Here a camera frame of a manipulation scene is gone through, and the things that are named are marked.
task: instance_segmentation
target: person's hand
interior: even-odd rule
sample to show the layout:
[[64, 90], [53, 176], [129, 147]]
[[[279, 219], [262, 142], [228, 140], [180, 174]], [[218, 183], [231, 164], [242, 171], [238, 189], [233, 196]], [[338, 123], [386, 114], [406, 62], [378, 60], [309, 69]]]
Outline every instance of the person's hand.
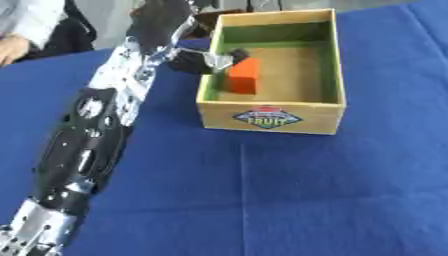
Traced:
[[30, 51], [31, 43], [19, 35], [8, 35], [0, 39], [0, 66], [12, 64]]

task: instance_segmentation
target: wooden box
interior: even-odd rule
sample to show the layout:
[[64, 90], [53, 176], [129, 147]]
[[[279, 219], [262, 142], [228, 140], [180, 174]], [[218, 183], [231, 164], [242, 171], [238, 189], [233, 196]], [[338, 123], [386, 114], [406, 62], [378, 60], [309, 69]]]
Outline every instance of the wooden box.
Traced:
[[226, 73], [203, 76], [197, 104], [217, 129], [335, 134], [346, 107], [335, 11], [222, 15], [212, 53], [260, 60], [255, 94], [230, 92]]

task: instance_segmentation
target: box label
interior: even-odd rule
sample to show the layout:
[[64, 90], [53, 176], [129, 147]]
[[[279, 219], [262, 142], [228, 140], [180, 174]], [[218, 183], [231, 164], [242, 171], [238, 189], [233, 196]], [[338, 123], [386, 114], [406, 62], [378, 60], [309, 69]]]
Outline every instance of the box label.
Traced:
[[271, 106], [256, 107], [233, 116], [234, 119], [262, 129], [273, 129], [303, 121], [302, 118], [289, 114], [281, 108]]

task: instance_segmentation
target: red block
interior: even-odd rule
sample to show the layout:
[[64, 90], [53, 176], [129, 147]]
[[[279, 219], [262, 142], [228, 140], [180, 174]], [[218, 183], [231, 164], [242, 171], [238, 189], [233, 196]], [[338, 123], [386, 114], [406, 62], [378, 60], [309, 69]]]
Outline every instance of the red block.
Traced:
[[260, 78], [260, 60], [248, 58], [230, 68], [228, 89], [239, 94], [256, 94]]

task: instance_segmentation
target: blue tablecloth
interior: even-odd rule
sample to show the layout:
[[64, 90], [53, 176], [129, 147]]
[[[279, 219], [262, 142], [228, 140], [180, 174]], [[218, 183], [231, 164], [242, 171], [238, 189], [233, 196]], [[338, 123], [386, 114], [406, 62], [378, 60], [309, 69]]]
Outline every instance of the blue tablecloth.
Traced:
[[[68, 256], [448, 255], [448, 1], [338, 16], [337, 136], [202, 128], [167, 67]], [[204, 41], [190, 44], [207, 44]], [[45, 135], [108, 51], [0, 70], [0, 220]]]

